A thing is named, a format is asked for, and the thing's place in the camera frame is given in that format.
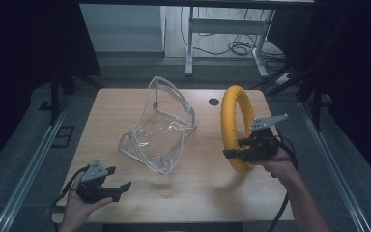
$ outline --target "metal rail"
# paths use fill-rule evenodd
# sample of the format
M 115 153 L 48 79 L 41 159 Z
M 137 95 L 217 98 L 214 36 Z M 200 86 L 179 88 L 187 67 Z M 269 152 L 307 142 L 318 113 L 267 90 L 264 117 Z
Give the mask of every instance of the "metal rail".
M 324 158 L 324 161 L 328 166 L 328 171 L 333 181 L 335 182 L 336 187 L 339 190 L 339 193 L 342 196 L 342 199 L 349 211 L 349 214 L 351 215 L 352 220 L 354 221 L 357 231 L 360 232 L 371 231 L 369 223 L 364 215 L 364 212 L 362 211 L 357 201 L 357 198 L 354 196 L 351 189 L 349 188 L 345 180 L 345 177 L 342 175 L 342 172 L 340 171 L 339 166 L 336 163 L 335 158 L 332 152 L 330 151 L 327 142 L 324 139 L 324 136 L 315 128 L 311 119 L 311 113 L 309 112 L 309 109 L 305 107 L 302 102 L 299 102 L 299 107 L 303 116 L 306 119 L 306 124 L 309 127 L 309 130 L 311 131 L 315 142 L 318 145 L 318 148 Z
M 70 104 L 71 97 L 67 96 L 67 98 L 64 100 L 58 119 L 49 126 L 41 144 L 39 145 L 33 157 L 30 159 L 27 167 L 20 177 L 11 197 L 9 198 L 0 215 L 0 231 L 10 230 L 17 213 L 19 212 L 26 195 L 41 168 L 44 158 L 50 149 L 53 139 L 55 138 L 58 129 L 65 119 L 65 115 Z

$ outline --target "black cable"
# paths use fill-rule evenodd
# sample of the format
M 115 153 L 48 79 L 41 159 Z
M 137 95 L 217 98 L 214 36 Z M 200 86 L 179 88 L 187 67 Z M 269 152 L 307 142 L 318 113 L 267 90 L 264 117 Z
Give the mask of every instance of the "black cable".
M 296 83 L 300 82 L 301 80 L 303 80 L 304 78 L 306 78 L 311 72 L 312 72 L 312 69 L 310 68 L 310 69 L 308 69 L 308 70 L 306 70 L 304 72 L 296 73 L 293 76 L 291 76 L 284 83 L 282 83 L 282 84 L 274 87 L 273 89 L 267 91 L 264 94 L 265 95 L 274 95 L 276 93 L 279 93 L 280 91 L 286 89 L 287 87 L 292 86 L 293 84 L 296 84 Z
M 263 58 L 268 59 L 270 61 L 275 61 L 275 62 L 285 62 L 285 56 L 279 55 L 279 54 L 270 54 L 270 53 L 264 53 L 261 52 L 261 55 Z
M 276 60 L 273 61 L 273 60 L 270 60 L 270 61 L 266 61 L 266 62 L 265 62 L 265 66 L 266 66 L 269 70 L 276 72 L 276 71 L 278 71 L 279 69 L 275 69 L 275 68 L 273 68 L 272 66 L 270 66 L 270 63 L 283 63 L 283 64 L 285 64 L 285 61 L 276 61 Z
M 241 9 L 234 15 L 233 18 L 235 18 L 240 11 L 241 11 Z M 209 16 L 209 18 L 211 18 L 211 16 L 207 12 L 207 8 L 206 8 L 206 14 Z M 180 13 L 180 30 L 181 30 L 181 33 L 182 33 L 183 42 L 186 46 L 188 46 L 188 44 L 186 43 L 184 32 L 183 32 L 183 7 L 181 7 L 181 13 Z M 208 34 L 208 35 L 200 35 L 200 36 L 211 36 L 211 35 L 215 35 L 215 33 L 211 33 L 211 34 Z M 239 39 L 241 38 L 241 35 L 237 35 L 236 38 L 234 39 L 234 41 L 230 42 L 228 44 L 228 49 L 225 50 L 225 51 L 210 52 L 210 51 L 204 50 L 204 49 L 199 48 L 199 47 L 193 47 L 193 49 L 200 50 L 202 52 L 205 52 L 205 53 L 208 53 L 208 54 L 211 54 L 211 55 L 222 55 L 222 54 L 225 54 L 229 51 L 232 51 L 236 55 L 244 56 L 244 55 L 247 55 L 248 53 L 252 52 L 252 50 L 256 47 L 256 40 L 257 40 L 257 37 L 256 37 L 255 42 L 254 42 L 254 40 L 249 35 L 246 35 L 246 36 L 248 36 L 252 40 L 253 44 L 240 42 Z
M 278 134 L 281 134 L 280 130 L 279 129 L 276 129 Z M 277 135 L 276 137 L 279 137 L 281 138 L 281 141 L 279 143 L 279 146 L 285 150 L 288 155 L 291 157 L 291 160 L 292 160 L 292 163 L 295 167 L 295 169 L 298 170 L 298 161 L 297 161 L 297 158 L 295 156 L 295 148 L 294 148 L 294 144 L 286 137 L 282 136 L 282 135 Z M 291 149 L 289 149 L 286 145 L 285 145 L 285 142 L 284 141 L 288 141 L 288 143 L 290 144 L 291 146 Z M 281 208 L 279 208 L 279 211 L 278 213 L 276 214 L 275 218 L 273 219 L 272 221 L 272 224 L 268 230 L 268 232 L 272 232 L 273 228 L 276 226 L 276 224 L 279 222 L 279 219 L 281 218 L 282 214 L 284 213 L 287 205 L 288 205 L 288 201 L 289 201 L 289 196 L 288 196 L 288 192 L 285 194 L 285 197 L 284 197 L 284 200 L 282 202 L 282 205 L 281 205 Z
M 332 19 L 331 22 L 327 25 L 327 27 L 324 28 L 322 33 L 315 40 L 312 41 L 312 43 L 306 48 L 306 50 L 302 51 L 300 54 L 297 54 L 290 59 L 285 59 L 285 65 L 282 68 L 280 68 L 277 72 L 275 72 L 266 81 L 263 81 L 263 82 L 260 83 L 260 84 L 265 84 L 265 86 L 263 86 L 263 88 L 261 88 L 261 91 L 265 92 L 265 90 L 272 83 L 274 83 L 282 75 L 282 73 L 284 71 L 287 71 L 289 69 L 289 67 L 293 66 L 295 63 L 300 62 L 301 57 L 307 57 L 312 52 L 312 50 L 317 46 L 319 41 L 322 40 L 327 35 L 327 33 L 329 32 L 329 29 L 334 25 L 334 23 L 338 20 L 339 17 L 340 17 L 340 15 L 337 15 L 334 19 Z M 305 70 L 304 72 L 299 73 L 299 75 L 305 76 L 305 75 L 309 74 L 311 71 L 312 71 L 312 66 L 309 69 Z M 254 89 L 254 88 L 258 87 L 260 84 L 256 84 L 249 89 Z
M 238 9 L 236 14 L 234 14 L 233 19 L 235 19 L 237 17 L 237 15 L 240 14 L 242 11 L 243 11 L 243 9 Z
M 71 185 L 73 184 L 73 181 L 74 179 L 76 179 L 76 176 L 80 173 L 80 172 L 86 172 L 88 169 L 89 169 L 90 165 L 87 165 L 85 167 L 82 167 L 80 168 L 76 173 L 74 173 L 74 175 L 71 177 L 71 179 L 68 181 L 68 183 L 65 185 L 65 187 L 63 188 L 62 192 L 60 193 L 60 195 L 52 202 L 52 204 L 50 204 L 50 210 L 52 211 L 54 207 L 56 207 L 56 204 L 63 198 L 65 197 L 66 193 L 68 193 L 68 191 L 71 189 Z M 55 226 L 55 231 L 57 232 L 59 230 L 57 224 L 55 222 L 53 222 L 54 226 Z
M 264 14 L 264 9 L 261 11 L 261 15 L 260 15 L 260 21 L 262 19 L 262 15 Z
M 282 202 L 281 208 L 279 209 L 278 214 L 276 214 L 275 219 L 272 221 L 272 224 L 271 224 L 270 228 L 268 229 L 268 232 L 272 232 L 273 228 L 278 223 L 279 219 L 281 218 L 282 214 L 285 211 L 285 208 L 288 205 L 288 201 L 289 201 L 289 196 L 288 196 L 288 192 L 287 192 L 285 194 L 284 201 Z
M 261 53 L 264 54 L 264 55 L 269 55 L 269 56 L 285 56 L 285 54 L 283 54 L 283 53 L 274 54 L 274 53 L 268 53 L 268 52 L 265 52 L 265 51 L 261 51 Z

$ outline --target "black curtain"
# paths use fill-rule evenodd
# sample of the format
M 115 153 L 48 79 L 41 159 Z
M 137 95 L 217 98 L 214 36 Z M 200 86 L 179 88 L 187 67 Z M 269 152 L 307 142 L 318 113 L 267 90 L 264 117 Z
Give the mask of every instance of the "black curtain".
M 55 70 L 100 75 L 79 5 L 0 1 L 0 151 Z
M 327 59 L 324 91 L 332 117 L 371 165 L 371 2 L 352 10 Z

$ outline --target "metal frame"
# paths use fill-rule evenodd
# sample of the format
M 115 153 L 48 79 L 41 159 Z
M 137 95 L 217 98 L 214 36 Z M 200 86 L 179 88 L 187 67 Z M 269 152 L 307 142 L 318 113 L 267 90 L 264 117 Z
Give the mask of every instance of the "metal frame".
M 188 45 L 185 55 L 185 75 L 192 76 L 193 47 L 192 35 L 194 33 L 218 33 L 218 34 L 245 34 L 259 35 L 257 47 L 252 50 L 258 71 L 263 78 L 268 77 L 264 62 L 261 57 L 261 50 L 270 29 L 274 10 L 269 11 L 269 15 L 264 21 L 256 20 L 235 20 L 235 19 L 206 19 L 194 18 L 193 7 L 189 8 L 188 18 Z
M 11 197 L 9 198 L 7 204 L 5 205 L 5 208 L 0 215 L 0 231 L 10 230 L 12 223 L 14 222 L 14 218 L 20 210 L 20 207 L 22 206 L 22 203 L 26 198 L 30 187 L 32 187 L 35 177 L 38 175 L 38 172 L 46 157 L 46 154 L 50 149 L 53 139 L 55 138 L 58 129 L 65 119 L 70 104 L 71 97 L 67 97 L 60 110 L 59 117 L 57 117 L 57 120 L 49 126 L 44 139 L 42 140 L 35 154 L 29 161 L 28 165 L 26 166 L 22 176 L 19 179 L 19 182 L 14 188 Z
M 328 171 L 330 176 L 332 177 L 333 181 L 336 184 L 336 187 L 347 207 L 349 214 L 354 221 L 355 227 L 359 232 L 369 232 L 371 231 L 370 223 L 366 218 L 365 213 L 362 210 L 357 198 L 355 197 L 354 193 L 352 192 L 351 188 L 348 186 L 345 177 L 343 176 L 342 172 L 338 164 L 335 161 L 335 155 L 330 150 L 327 142 L 324 139 L 322 133 L 315 127 L 312 122 L 312 116 L 309 112 L 308 108 L 304 105 L 304 103 L 299 102 L 298 104 L 300 111 L 305 118 L 305 122 L 311 131 L 312 137 L 316 142 L 319 150 L 321 151 L 321 155 L 325 161 L 325 164 L 328 167 Z

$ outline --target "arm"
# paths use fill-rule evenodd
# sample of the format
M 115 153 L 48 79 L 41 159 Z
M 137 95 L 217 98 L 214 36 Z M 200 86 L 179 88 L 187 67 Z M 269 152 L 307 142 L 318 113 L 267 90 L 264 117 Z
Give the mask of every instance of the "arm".
M 68 201 L 66 203 L 66 211 L 63 216 L 62 225 L 59 229 L 59 232 L 75 232 L 80 226 L 82 226 L 86 220 L 89 218 L 89 215 L 95 210 L 110 204 L 113 201 L 113 198 L 108 197 L 104 198 L 94 204 L 84 203 L 80 197 L 77 195 L 75 190 L 80 182 L 80 178 L 83 176 L 83 173 L 80 173 L 73 182 L 71 190 L 68 193 Z
M 299 231 L 330 231 L 305 182 L 293 164 L 287 161 L 288 157 L 289 155 L 279 148 L 274 159 L 253 164 L 263 165 L 287 189 Z

